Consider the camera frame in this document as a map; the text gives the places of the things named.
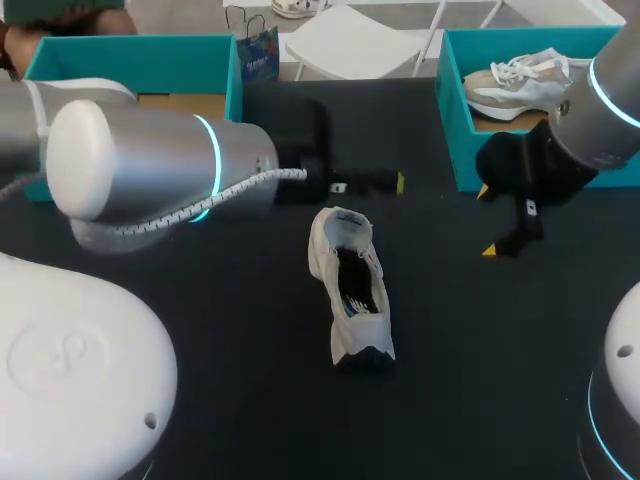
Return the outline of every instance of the blue led light ring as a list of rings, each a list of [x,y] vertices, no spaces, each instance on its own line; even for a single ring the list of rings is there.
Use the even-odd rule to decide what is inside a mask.
[[[221,156],[220,156],[220,144],[218,143],[218,137],[216,136],[215,132],[213,131],[213,128],[211,128],[211,125],[209,125],[209,122],[207,122],[200,115],[194,115],[194,117],[196,117],[198,120],[200,120],[200,122],[204,125],[204,128],[207,129],[207,133],[209,134],[209,137],[211,138],[211,143],[213,144],[213,152],[214,152],[214,155],[216,157],[215,158],[215,162],[216,162],[216,178],[213,181],[213,190],[211,191],[211,196],[215,197],[218,194],[218,192],[220,191],[220,177],[222,176],[222,175],[220,175],[220,170],[222,169],[222,159],[221,159]],[[205,210],[200,215],[198,215],[196,218],[194,218],[193,220],[189,221],[189,223],[199,222],[204,217],[206,217],[208,214],[209,214],[209,210]]]
[[[609,110],[611,110],[613,113],[615,113],[618,117],[620,117],[622,120],[627,122],[629,125],[632,125],[636,128],[640,128],[640,121],[636,120],[632,116],[627,115],[622,110],[620,110],[616,105],[614,105],[614,103],[607,96],[607,94],[604,93],[604,90],[602,89],[602,87],[600,86],[600,83],[598,83],[598,80],[596,79],[596,73],[593,67],[594,63],[596,62],[595,61],[591,62],[591,65],[589,66],[589,77],[591,78],[593,89],[596,91],[598,96],[602,99],[604,104],[609,108]]]
[[[611,452],[609,452],[609,449],[607,448],[607,446],[602,441],[602,438],[600,437],[600,433],[596,428],[596,422],[593,421],[593,412],[591,411],[591,382],[592,381],[593,381],[593,374],[591,374],[591,378],[589,379],[589,390],[587,392],[587,408],[589,410],[589,419],[591,420],[591,428],[593,428],[593,433],[596,434],[598,443],[600,443],[600,446],[602,447],[602,450],[604,451],[604,453],[607,455],[607,457],[609,457],[609,460],[611,460],[611,463],[618,469],[618,471],[624,476],[624,478],[626,478],[627,480],[634,480],[633,477],[629,475],[625,471],[625,469],[620,466],[620,464],[616,461],[616,459],[613,458],[613,455],[611,455]]]

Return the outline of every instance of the black tabletop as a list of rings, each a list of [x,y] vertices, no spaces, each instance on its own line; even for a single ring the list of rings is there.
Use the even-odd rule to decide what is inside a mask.
[[[582,478],[589,371],[640,279],[640,191],[580,194],[516,261],[482,250],[511,226],[456,191],[431,80],[247,87],[316,99],[337,165],[401,169],[398,199],[336,196],[374,224],[397,352],[385,374],[339,374],[331,312],[307,270],[320,206],[205,221],[124,257],[83,252],[52,206],[0,209],[0,249],[114,282],[174,342],[179,389],[152,480]]]

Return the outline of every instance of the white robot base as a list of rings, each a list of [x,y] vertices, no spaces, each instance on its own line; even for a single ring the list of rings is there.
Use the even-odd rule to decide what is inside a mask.
[[[0,253],[0,478],[141,480],[175,402],[156,315],[108,282]]]
[[[593,371],[579,448],[591,480],[640,479],[640,284],[618,305]]]

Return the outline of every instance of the sneaker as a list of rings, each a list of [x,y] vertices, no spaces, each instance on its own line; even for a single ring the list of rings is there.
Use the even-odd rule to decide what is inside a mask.
[[[464,91],[477,112],[511,121],[528,110],[550,111],[590,63],[591,59],[568,58],[549,48],[467,75]]]
[[[273,11],[290,19],[313,17],[319,6],[320,0],[271,0]]]
[[[372,238],[364,215],[340,207],[321,210],[311,226],[309,270],[331,300],[334,365],[345,355],[369,357],[372,350],[378,358],[396,358],[389,299]]]

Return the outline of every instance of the teal storage bin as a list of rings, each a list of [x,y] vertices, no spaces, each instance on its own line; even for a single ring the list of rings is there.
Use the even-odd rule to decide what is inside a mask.
[[[462,88],[464,77],[486,70],[491,62],[508,62],[518,55],[549,47],[568,57],[592,58],[619,27],[510,28],[445,32],[436,78],[436,97],[458,190],[477,192],[482,182],[476,154],[494,132],[476,131]],[[510,131],[525,134],[526,131]],[[605,172],[589,187],[640,186],[640,155],[621,170]]]
[[[88,77],[114,80],[134,94],[225,94],[225,118],[242,121],[242,79],[233,35],[45,38],[25,79]],[[51,201],[45,182],[29,186],[26,193],[31,201]]]

